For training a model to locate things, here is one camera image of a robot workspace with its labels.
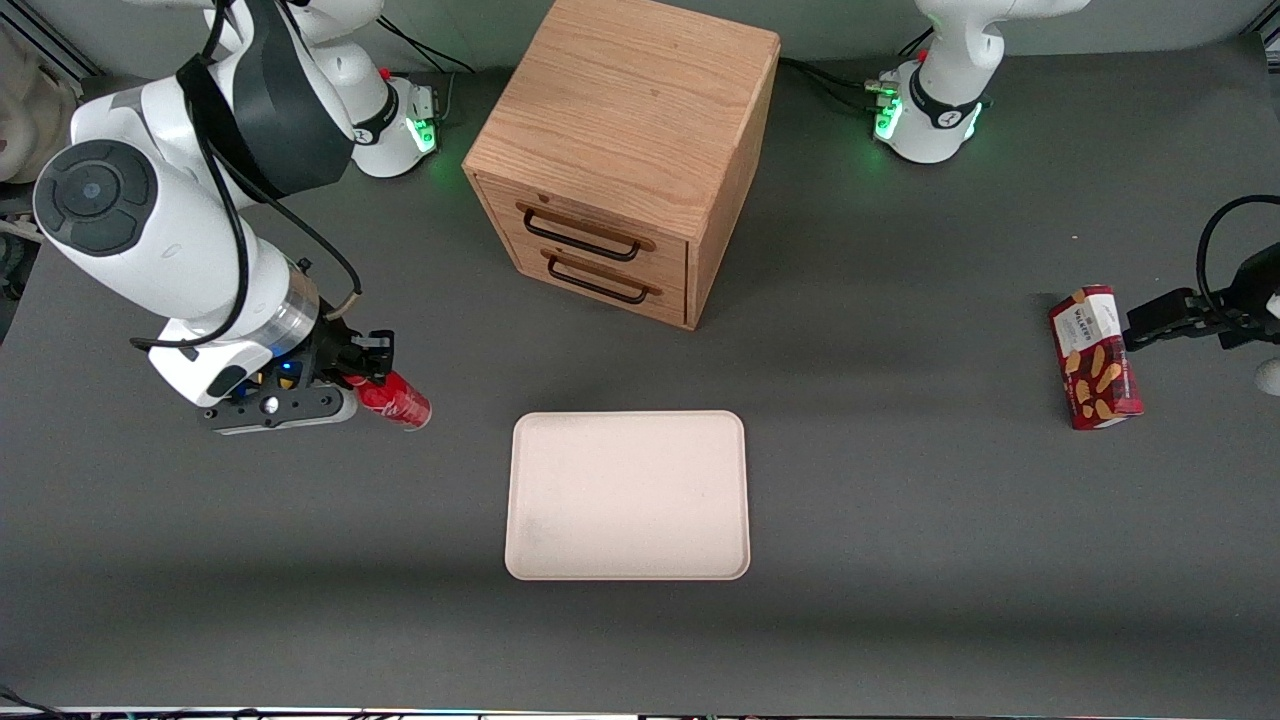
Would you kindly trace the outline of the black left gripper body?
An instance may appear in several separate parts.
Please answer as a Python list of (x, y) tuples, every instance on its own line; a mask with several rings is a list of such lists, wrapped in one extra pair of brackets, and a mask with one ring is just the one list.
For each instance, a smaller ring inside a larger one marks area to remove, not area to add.
[(1196, 279), (1221, 350), (1251, 342), (1277, 345), (1279, 245), (1244, 260), (1231, 283), (1219, 291), (1208, 287), (1207, 255), (1207, 245), (1202, 243), (1196, 254)]

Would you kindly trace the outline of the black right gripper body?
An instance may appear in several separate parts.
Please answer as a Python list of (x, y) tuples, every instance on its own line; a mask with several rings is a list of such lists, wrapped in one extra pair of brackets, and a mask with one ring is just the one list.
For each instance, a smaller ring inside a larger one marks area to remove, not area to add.
[(364, 334), (351, 329), (340, 318), (319, 316), (306, 341), (296, 348), (297, 386), (308, 388), (317, 384), (352, 389), (348, 375), (356, 375), (361, 347), (356, 342)]

